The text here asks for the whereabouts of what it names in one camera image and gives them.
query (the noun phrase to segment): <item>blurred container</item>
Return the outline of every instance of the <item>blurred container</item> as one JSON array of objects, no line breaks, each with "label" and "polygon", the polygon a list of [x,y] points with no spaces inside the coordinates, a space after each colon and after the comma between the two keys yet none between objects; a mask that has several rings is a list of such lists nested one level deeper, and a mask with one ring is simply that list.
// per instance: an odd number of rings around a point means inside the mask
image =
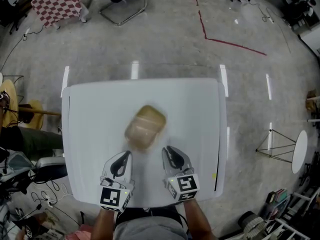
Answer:
[{"label": "blurred container", "polygon": [[147,150],[166,125],[166,117],[150,105],[143,106],[125,130],[129,144]]}]

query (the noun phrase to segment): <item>gray floor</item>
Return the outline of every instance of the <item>gray floor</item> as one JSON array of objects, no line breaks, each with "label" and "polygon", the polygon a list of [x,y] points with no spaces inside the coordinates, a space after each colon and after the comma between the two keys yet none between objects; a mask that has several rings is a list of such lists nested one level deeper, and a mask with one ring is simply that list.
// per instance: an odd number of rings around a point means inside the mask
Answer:
[{"label": "gray floor", "polygon": [[[114,17],[125,18],[133,10],[128,4],[138,6],[139,1],[127,0],[127,4],[110,10],[116,12]],[[299,175],[292,174],[290,164],[258,155],[255,149],[270,123],[275,130],[294,139],[304,129],[308,134],[307,160],[310,160],[318,134],[306,121],[309,115],[305,97],[318,86],[320,72],[314,55],[272,12],[274,24],[269,20],[263,22],[257,5],[236,0],[197,1],[198,5],[195,0],[148,0],[145,12],[115,27],[98,13],[108,1],[92,0],[87,23],[70,19],[61,22],[59,30],[50,27],[37,35],[28,35],[27,41],[22,41],[11,54],[3,73],[25,75],[17,83],[25,101],[38,99],[46,109],[60,111],[65,66],[70,67],[70,86],[130,79],[133,63],[139,64],[139,78],[209,77],[221,81],[220,65],[225,65],[229,145],[224,191],[219,198],[200,203],[213,232],[221,236],[236,228],[236,221],[244,212],[258,212],[268,192],[294,189]],[[280,14],[263,0],[251,2],[261,3],[264,12],[268,6]],[[245,46],[266,55],[205,39],[199,11],[208,39]],[[18,32],[4,37],[0,65],[27,28],[31,32],[41,29],[33,11]],[[270,77],[272,100],[266,74]],[[43,129],[56,131],[58,124],[56,118],[48,116]],[[67,178],[57,182],[65,182],[71,191]],[[27,195],[13,195],[13,205],[23,207],[26,212],[35,206],[30,192],[34,190],[40,195],[33,185],[29,188]],[[78,220],[79,211],[84,211],[89,224],[99,210],[96,205],[80,203],[72,196],[64,197],[57,206]],[[58,210],[55,214],[64,231],[77,229]]]}]

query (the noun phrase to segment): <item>person's left arm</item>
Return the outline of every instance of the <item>person's left arm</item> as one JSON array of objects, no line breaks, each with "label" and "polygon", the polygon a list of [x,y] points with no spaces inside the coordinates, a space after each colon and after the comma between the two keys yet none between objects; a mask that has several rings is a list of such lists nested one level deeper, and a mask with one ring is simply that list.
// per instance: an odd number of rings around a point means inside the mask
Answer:
[{"label": "person's left arm", "polygon": [[101,209],[95,220],[91,240],[112,240],[114,237],[114,211]]}]

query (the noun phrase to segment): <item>red and white checkered cloth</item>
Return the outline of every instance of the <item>red and white checkered cloth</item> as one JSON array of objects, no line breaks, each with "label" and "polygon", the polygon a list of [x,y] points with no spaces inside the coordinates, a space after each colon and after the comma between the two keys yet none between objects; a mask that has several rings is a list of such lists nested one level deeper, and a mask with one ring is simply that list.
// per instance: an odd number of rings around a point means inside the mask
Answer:
[{"label": "red and white checkered cloth", "polygon": [[72,17],[79,17],[82,7],[80,0],[32,0],[32,8],[45,27]]}]

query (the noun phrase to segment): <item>person's leg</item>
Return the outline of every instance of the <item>person's leg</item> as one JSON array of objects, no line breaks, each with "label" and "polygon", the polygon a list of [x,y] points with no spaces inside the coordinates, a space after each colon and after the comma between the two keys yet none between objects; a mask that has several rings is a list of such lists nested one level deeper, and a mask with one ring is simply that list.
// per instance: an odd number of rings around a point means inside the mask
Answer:
[{"label": "person's leg", "polygon": [[115,220],[115,228],[122,222],[132,221],[134,219],[149,216],[151,216],[150,212],[146,212],[142,208],[126,208],[124,212],[118,213]]},{"label": "person's leg", "polygon": [[180,215],[175,205],[169,205],[169,206],[159,207],[159,208],[151,208],[150,212],[152,216],[160,216],[160,217],[167,217],[167,218],[173,219],[179,222],[180,225],[183,227]]},{"label": "person's leg", "polygon": [[62,135],[24,127],[19,129],[23,139],[22,151],[29,159],[35,154],[37,157],[52,156],[52,149],[64,148]]}]

